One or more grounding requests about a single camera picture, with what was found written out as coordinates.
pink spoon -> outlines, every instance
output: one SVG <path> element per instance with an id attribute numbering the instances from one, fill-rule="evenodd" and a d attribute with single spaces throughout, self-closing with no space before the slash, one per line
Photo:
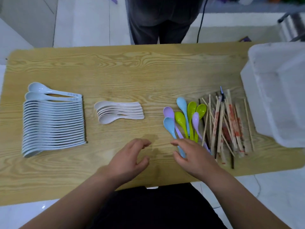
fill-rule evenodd
<path id="1" fill-rule="evenodd" d="M 195 112 L 193 114 L 192 123 L 193 123 L 194 129 L 196 130 L 199 138 L 202 140 L 202 136 L 200 135 L 199 130 L 198 130 L 198 125 L 199 125 L 199 113 L 198 112 Z"/>
<path id="2" fill-rule="evenodd" d="M 173 109 L 172 109 L 171 107 L 165 107 L 165 108 L 163 109 L 163 115 L 164 115 L 164 117 L 173 118 L 173 120 L 175 121 L 175 114 L 174 114 Z M 179 131 L 179 129 L 178 129 L 176 123 L 175 123 L 175 130 L 176 130 L 176 132 L 177 132 L 177 134 L 178 134 L 178 137 L 179 137 L 180 139 L 183 139 L 183 136 L 182 136 L 181 132 Z"/>

forearm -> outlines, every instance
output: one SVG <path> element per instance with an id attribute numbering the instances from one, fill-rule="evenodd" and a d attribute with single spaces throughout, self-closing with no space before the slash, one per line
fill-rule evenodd
<path id="1" fill-rule="evenodd" d="M 84 228 L 116 188 L 103 176 L 93 175 L 21 228 Z"/>
<path id="2" fill-rule="evenodd" d="M 226 171 L 220 171 L 207 185 L 234 229 L 289 228 Z"/>

left hand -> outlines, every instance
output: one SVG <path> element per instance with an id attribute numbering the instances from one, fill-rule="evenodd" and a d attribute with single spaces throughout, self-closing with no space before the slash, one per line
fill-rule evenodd
<path id="1" fill-rule="evenodd" d="M 133 139 L 115 154 L 107 166 L 99 168 L 95 175 L 106 177 L 116 187 L 133 180 L 149 165 L 149 156 L 145 156 L 139 163 L 137 158 L 140 151 L 150 144 L 147 139 Z"/>

blue spoon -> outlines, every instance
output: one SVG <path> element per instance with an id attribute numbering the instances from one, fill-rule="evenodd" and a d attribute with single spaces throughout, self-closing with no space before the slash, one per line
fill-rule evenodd
<path id="1" fill-rule="evenodd" d="M 183 97 L 178 97 L 177 98 L 177 105 L 183 112 L 185 119 L 186 119 L 186 130 L 188 131 L 188 135 L 190 135 L 190 126 L 189 126 L 189 119 L 188 119 L 188 112 L 187 108 L 188 105 Z"/>
<path id="2" fill-rule="evenodd" d="M 166 128 L 166 130 L 169 131 L 169 133 L 173 136 L 173 138 L 177 139 L 175 135 L 175 120 L 173 118 L 166 117 L 163 120 L 163 125 Z M 178 146 L 178 150 L 181 157 L 185 158 L 186 157 L 185 152 L 180 148 L 180 146 Z"/>

person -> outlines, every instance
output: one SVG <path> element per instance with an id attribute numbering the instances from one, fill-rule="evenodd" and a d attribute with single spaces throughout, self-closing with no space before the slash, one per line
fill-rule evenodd
<path id="1" fill-rule="evenodd" d="M 99 168 L 21 228 L 226 228 L 205 198 L 189 183 L 114 192 L 147 168 L 149 157 L 138 163 L 137 157 L 150 144 L 147 139 L 130 141 L 107 166 Z M 233 228 L 289 228 L 199 144 L 189 139 L 173 140 L 171 144 L 185 151 L 187 158 L 174 151 L 175 161 L 208 185 Z"/>
<path id="2" fill-rule="evenodd" d="M 135 45 L 181 43 L 203 0 L 127 0 Z"/>

